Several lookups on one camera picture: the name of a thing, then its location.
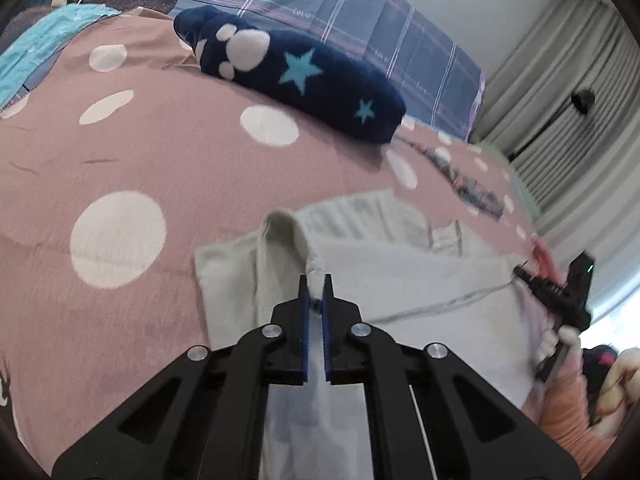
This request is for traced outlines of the right forearm pink sleeve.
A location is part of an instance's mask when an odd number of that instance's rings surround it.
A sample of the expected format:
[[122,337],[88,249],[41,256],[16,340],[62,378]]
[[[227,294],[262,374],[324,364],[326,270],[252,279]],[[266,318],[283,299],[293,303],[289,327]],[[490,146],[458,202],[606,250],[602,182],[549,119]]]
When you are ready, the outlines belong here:
[[586,381],[581,372],[556,378],[547,388],[539,427],[570,453],[583,477],[600,463],[616,440],[590,428]]

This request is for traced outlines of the person's right hand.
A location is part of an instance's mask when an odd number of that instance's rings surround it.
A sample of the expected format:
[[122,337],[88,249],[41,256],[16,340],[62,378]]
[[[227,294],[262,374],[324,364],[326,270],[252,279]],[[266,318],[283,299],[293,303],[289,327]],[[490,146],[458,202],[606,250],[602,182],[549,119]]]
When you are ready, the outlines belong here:
[[580,331],[568,325],[547,328],[534,353],[536,377],[542,382],[555,377],[574,356],[580,356]]

